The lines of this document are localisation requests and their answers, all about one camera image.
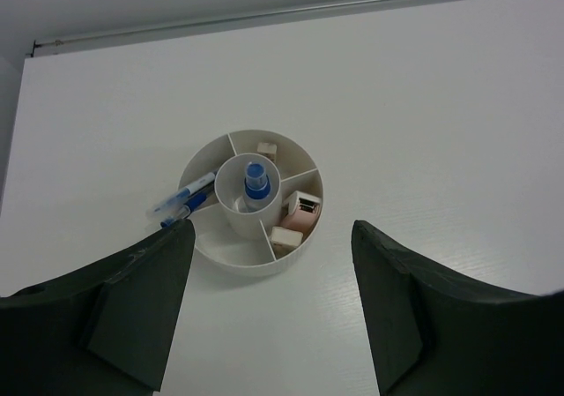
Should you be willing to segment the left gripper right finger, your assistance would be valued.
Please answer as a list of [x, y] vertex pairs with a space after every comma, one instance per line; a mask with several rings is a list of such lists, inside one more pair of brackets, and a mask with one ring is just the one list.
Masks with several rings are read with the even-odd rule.
[[351, 246], [380, 394], [562, 394], [561, 292], [473, 279], [364, 220]]

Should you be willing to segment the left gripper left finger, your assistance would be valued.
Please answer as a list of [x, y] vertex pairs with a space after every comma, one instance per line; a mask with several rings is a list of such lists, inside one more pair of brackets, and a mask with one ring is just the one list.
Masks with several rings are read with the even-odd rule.
[[1, 300], [3, 395], [160, 391], [195, 247], [190, 220]]

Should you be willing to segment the clear blue pen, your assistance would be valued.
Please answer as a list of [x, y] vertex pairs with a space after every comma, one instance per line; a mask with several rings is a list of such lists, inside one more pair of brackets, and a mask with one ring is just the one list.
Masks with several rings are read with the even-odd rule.
[[148, 220], [159, 220], [176, 211], [186, 203], [191, 197], [195, 196], [206, 186], [215, 182], [217, 172], [212, 171], [195, 181], [181, 187], [176, 193], [164, 198], [159, 203], [149, 208], [145, 215]]

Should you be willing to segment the dark blue pen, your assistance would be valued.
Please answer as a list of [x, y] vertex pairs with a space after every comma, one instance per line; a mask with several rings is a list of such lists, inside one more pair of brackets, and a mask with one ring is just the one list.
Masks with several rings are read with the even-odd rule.
[[205, 193], [196, 194], [194, 197], [190, 198], [186, 203], [184, 203], [175, 213], [162, 220], [160, 222], [160, 226], [162, 228], [166, 228], [178, 220], [188, 218], [206, 201], [207, 198], [208, 195]]

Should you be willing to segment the white boxed eraser red label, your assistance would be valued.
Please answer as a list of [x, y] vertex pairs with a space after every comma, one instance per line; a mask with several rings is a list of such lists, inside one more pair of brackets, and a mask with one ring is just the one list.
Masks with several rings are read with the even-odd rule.
[[302, 244], [303, 234], [300, 231], [282, 227], [273, 227], [270, 242], [274, 250], [295, 250]]

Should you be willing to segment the pink eraser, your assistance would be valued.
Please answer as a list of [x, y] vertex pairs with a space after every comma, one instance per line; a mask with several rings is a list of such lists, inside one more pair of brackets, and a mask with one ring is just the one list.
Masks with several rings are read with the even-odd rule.
[[293, 192], [283, 202], [287, 213], [280, 226], [308, 235], [320, 216], [322, 204], [323, 200], [317, 196], [303, 191]]

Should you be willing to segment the small blue-capped glue bottle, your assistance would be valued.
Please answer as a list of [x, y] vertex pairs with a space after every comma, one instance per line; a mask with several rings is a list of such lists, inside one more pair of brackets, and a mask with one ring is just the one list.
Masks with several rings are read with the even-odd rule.
[[245, 168], [243, 193], [239, 202], [240, 211], [253, 213], [269, 204], [271, 181], [263, 163], [250, 162]]

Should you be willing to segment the beige cylindrical eraser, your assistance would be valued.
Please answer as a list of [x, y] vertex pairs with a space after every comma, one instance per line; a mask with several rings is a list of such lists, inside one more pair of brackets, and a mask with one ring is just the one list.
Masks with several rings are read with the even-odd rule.
[[271, 142], [259, 142], [256, 152], [269, 159], [272, 163], [277, 163], [278, 146]]

